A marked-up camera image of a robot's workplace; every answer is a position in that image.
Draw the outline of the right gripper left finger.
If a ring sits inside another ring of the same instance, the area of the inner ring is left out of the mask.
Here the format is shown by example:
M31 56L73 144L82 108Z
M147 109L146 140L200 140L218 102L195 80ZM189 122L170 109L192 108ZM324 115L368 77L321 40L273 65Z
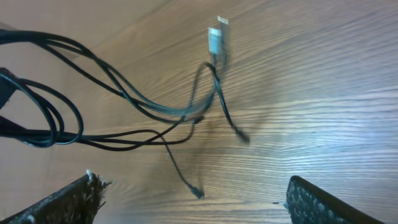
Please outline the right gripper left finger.
M87 170L84 176L1 220L1 224L93 224L110 184Z

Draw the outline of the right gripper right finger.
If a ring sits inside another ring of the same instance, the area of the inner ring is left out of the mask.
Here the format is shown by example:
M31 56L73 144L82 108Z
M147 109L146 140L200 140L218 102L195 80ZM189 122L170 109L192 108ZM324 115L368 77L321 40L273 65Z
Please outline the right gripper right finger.
M289 180L284 207L292 223L382 224L297 175Z

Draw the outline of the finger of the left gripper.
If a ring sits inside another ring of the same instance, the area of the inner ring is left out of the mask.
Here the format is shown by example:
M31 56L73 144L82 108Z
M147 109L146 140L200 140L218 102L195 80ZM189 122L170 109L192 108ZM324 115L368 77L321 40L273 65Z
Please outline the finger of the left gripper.
M26 129L4 117L1 117L1 137L16 139L28 145L37 146L47 140L47 132Z
M13 81L16 79L16 76L12 74L8 69L1 68L1 100L0 107L2 108L13 95L13 93L17 90Z

